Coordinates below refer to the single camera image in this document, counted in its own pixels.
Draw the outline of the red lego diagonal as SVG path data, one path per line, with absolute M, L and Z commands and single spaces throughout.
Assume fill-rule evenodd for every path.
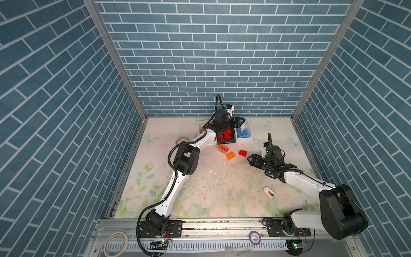
M 223 135 L 224 135 L 224 138 L 231 139 L 232 138 L 232 130 L 231 129 L 224 130 Z

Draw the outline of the orange lego top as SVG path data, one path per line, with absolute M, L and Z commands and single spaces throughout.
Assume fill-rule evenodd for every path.
M 218 150 L 223 154 L 227 154 L 229 152 L 229 148 L 224 145 L 219 145 Z

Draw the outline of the red curved lego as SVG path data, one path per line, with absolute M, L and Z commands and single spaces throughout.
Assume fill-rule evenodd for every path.
M 239 155 L 246 157 L 246 156 L 247 156 L 247 152 L 246 152 L 246 151 L 243 151 L 243 150 L 240 150 L 240 151 L 239 151 Z

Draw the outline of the blue lego bottom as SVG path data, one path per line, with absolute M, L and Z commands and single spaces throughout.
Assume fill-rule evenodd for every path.
M 250 133 L 249 133 L 249 130 L 246 128 L 246 129 L 244 129 L 244 131 L 243 131 L 244 133 L 248 133 L 249 135 L 250 135 Z

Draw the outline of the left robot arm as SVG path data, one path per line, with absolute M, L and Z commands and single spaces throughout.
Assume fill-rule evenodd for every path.
M 198 166 L 200 151 L 204 146 L 214 142 L 224 130 L 240 128 L 245 119 L 234 117 L 234 106 L 226 105 L 217 109 L 211 119 L 202 127 L 203 132 L 192 141 L 183 141 L 173 147 L 168 155 L 168 164 L 173 170 L 171 180 L 158 203 L 142 211 L 148 212 L 148 224 L 162 233 L 170 218 L 174 202 L 183 187 Z

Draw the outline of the black middle bin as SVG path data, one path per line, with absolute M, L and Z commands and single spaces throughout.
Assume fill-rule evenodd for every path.
M 235 128 L 227 128 L 217 134 L 217 144 L 230 144 L 236 142 Z

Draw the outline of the white left bin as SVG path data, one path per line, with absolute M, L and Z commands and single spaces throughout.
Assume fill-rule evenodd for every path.
M 212 121 L 207 121 L 207 120 L 198 121 L 199 136 L 202 135 L 202 134 L 200 134 L 200 130 L 202 130 L 202 129 L 204 130 L 204 133 L 206 133 L 206 134 L 214 133 L 213 129 L 211 129 L 211 124 L 212 124 Z

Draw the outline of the white bin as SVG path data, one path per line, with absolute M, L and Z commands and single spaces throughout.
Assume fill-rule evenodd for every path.
M 253 129 L 250 125 L 249 118 L 245 118 L 245 122 L 240 128 L 234 129 L 235 142 L 248 142 L 253 140 Z
M 207 121 L 207 120 L 198 121 L 199 136 L 202 135 L 202 134 L 200 134 L 200 130 L 202 130 L 202 129 L 204 130 L 204 133 L 206 133 L 206 134 L 214 133 L 213 129 L 211 129 L 211 124 L 212 124 L 212 121 Z

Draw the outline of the white right bin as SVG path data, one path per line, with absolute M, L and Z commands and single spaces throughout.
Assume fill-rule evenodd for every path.
M 253 129 L 250 125 L 249 118 L 245 118 L 245 122 L 240 128 L 234 129 L 235 142 L 248 142 L 253 140 Z

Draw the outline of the white pink small device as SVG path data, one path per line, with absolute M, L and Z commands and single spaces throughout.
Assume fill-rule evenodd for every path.
M 269 200 L 273 200 L 276 196 L 276 193 L 267 186 L 263 188 L 263 193 Z

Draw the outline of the small orange lego square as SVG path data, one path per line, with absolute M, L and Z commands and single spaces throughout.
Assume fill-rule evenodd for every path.
M 233 158 L 235 158 L 234 152 L 227 153 L 227 154 L 226 154 L 226 158 L 227 158 L 228 160 L 232 160 Z

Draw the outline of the white tape roll on table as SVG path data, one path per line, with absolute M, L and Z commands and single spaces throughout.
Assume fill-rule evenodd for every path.
M 189 142 L 189 141 L 190 141 L 190 139 L 187 138 L 187 137 L 179 137 L 179 138 L 176 140 L 176 145 L 178 145 L 178 144 L 180 144 L 180 143 L 182 143 L 182 142 Z

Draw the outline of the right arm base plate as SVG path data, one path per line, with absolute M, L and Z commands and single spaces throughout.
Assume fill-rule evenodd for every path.
M 310 237 L 309 229 L 299 229 L 285 218 L 266 217 L 261 223 L 266 227 L 269 237 Z

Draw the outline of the tape roll on rail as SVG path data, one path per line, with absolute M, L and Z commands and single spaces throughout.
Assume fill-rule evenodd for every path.
M 105 257 L 121 257 L 127 250 L 129 238 L 125 232 L 117 231 L 110 235 L 103 247 Z

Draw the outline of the aluminium rail frame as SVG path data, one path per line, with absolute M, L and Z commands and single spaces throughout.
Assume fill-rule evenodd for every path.
M 142 248 L 164 257 L 178 254 L 225 253 L 227 256 L 274 253 L 281 256 L 296 254 L 301 257 L 364 257 L 366 252 L 357 236 L 341 241 L 325 231 L 313 230 L 310 237 L 269 237 L 261 218 L 179 218 L 183 221 L 180 238 L 140 238 L 137 221 L 132 219 L 99 220 L 85 256 L 103 257 L 103 247 L 114 232 L 125 232 L 128 250 L 121 256 L 137 254 Z

